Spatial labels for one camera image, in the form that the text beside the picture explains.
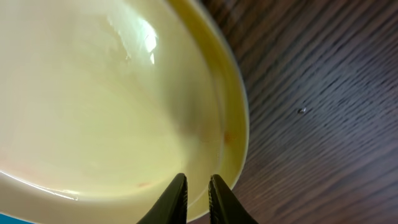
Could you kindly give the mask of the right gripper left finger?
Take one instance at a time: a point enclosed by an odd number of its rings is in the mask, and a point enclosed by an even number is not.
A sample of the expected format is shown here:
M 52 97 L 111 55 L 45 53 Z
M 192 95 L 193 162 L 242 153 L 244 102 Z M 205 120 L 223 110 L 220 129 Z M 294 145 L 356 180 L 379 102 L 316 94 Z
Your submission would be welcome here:
M 187 177 L 179 173 L 137 224 L 186 224 L 187 200 Z

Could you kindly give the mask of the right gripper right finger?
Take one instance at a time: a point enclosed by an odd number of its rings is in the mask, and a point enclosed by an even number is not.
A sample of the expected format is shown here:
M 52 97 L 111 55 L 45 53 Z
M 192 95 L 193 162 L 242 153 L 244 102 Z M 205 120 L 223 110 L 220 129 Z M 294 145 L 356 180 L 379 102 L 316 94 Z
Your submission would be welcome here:
M 211 224 L 258 224 L 220 175 L 211 176 L 208 196 Z

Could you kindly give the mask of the yellow-green plate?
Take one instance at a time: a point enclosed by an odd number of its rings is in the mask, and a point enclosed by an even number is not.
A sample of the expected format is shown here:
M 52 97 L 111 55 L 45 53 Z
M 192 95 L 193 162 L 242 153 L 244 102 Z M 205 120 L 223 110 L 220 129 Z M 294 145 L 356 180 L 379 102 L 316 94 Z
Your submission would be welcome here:
M 187 176 L 190 221 L 248 151 L 237 63 L 199 1 L 1 0 L 1 213 L 136 223 Z

